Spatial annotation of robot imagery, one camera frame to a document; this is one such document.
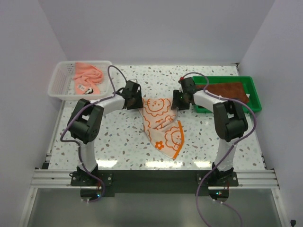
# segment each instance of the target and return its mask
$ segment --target white laundry basket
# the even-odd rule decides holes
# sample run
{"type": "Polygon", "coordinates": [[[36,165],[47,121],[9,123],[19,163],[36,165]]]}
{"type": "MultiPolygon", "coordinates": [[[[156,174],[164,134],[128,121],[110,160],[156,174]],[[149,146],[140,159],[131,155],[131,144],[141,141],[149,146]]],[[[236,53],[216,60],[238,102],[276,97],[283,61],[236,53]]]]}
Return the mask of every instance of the white laundry basket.
{"type": "Polygon", "coordinates": [[[57,64],[51,81],[48,86],[48,95],[57,97],[65,101],[75,101],[82,98],[87,100],[100,99],[110,96],[112,92],[111,84],[107,74],[107,68],[112,63],[110,61],[62,61],[57,64]],[[77,95],[74,89],[75,63],[85,62],[91,64],[103,72],[103,82],[96,86],[100,89],[98,95],[77,95]]]}

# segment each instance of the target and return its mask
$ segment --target orange printed cloth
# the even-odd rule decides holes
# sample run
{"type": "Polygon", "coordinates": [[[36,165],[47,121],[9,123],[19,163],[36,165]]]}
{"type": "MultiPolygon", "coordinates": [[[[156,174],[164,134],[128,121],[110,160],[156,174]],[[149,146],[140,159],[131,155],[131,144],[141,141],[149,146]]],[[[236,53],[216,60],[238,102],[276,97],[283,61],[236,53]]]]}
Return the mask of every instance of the orange printed cloth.
{"type": "Polygon", "coordinates": [[[151,144],[166,156],[176,159],[183,142],[184,134],[180,121],[176,121],[177,110],[171,110],[169,98],[143,99],[144,131],[151,144]]]}

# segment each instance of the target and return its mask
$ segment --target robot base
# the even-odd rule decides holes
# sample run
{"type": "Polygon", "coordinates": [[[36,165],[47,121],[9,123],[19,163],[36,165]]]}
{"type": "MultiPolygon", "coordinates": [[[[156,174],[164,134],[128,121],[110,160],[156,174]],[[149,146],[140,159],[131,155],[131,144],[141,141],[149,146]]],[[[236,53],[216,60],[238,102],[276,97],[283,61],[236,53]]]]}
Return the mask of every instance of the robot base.
{"type": "MultiPolygon", "coordinates": [[[[99,177],[106,186],[105,197],[114,197],[116,193],[179,193],[195,194],[201,179],[208,170],[98,170],[92,174],[99,177]]],[[[97,181],[77,168],[70,174],[71,186],[98,186],[97,181]]],[[[199,196],[220,195],[226,197],[226,190],[208,190],[209,186],[239,186],[238,177],[233,170],[229,173],[215,173],[201,186],[199,196]]],[[[96,189],[81,189],[83,197],[96,195],[96,189]]]]}

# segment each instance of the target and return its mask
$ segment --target terrazzo table surface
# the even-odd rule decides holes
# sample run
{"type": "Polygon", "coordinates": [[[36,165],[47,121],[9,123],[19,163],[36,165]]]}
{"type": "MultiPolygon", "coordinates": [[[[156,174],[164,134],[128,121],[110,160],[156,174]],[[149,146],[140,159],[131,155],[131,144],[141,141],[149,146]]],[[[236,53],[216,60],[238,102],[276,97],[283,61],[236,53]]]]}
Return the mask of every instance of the terrazzo table surface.
{"type": "MultiPolygon", "coordinates": [[[[137,79],[145,98],[170,98],[174,89],[179,89],[178,79],[191,71],[207,76],[238,75],[235,66],[118,66],[127,79],[137,79]]],[[[121,75],[112,73],[116,89],[125,82],[121,75]]],[[[60,133],[66,127],[76,102],[65,102],[60,115],[56,134],[51,145],[51,160],[48,169],[71,170],[78,164],[77,148],[74,143],[60,142],[60,133]]],[[[247,116],[249,130],[251,118],[247,116]]],[[[178,111],[184,131],[184,145],[175,160],[153,147],[144,132],[143,120],[137,110],[120,110],[109,113],[102,119],[95,140],[95,156],[99,169],[114,170],[209,170],[215,160],[219,138],[214,129],[211,113],[178,111]]],[[[71,139],[69,132],[65,136],[71,139]]],[[[258,138],[255,133],[240,142],[234,158],[235,170],[265,169],[258,138]]]]}

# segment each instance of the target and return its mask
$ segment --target pink towel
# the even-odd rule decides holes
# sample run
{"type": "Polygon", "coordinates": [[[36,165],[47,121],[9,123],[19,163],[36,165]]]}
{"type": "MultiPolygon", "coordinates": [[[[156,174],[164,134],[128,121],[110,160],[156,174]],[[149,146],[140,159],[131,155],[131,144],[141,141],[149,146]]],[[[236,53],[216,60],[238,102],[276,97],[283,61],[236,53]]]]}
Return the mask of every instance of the pink towel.
{"type": "Polygon", "coordinates": [[[90,64],[76,62],[73,80],[75,81],[75,92],[77,95],[100,94],[96,84],[103,81],[103,72],[90,64]]]}
{"type": "Polygon", "coordinates": [[[184,134],[180,121],[175,121],[177,111],[171,110],[171,99],[143,99],[144,130],[160,152],[176,159],[184,143],[184,134]]]}

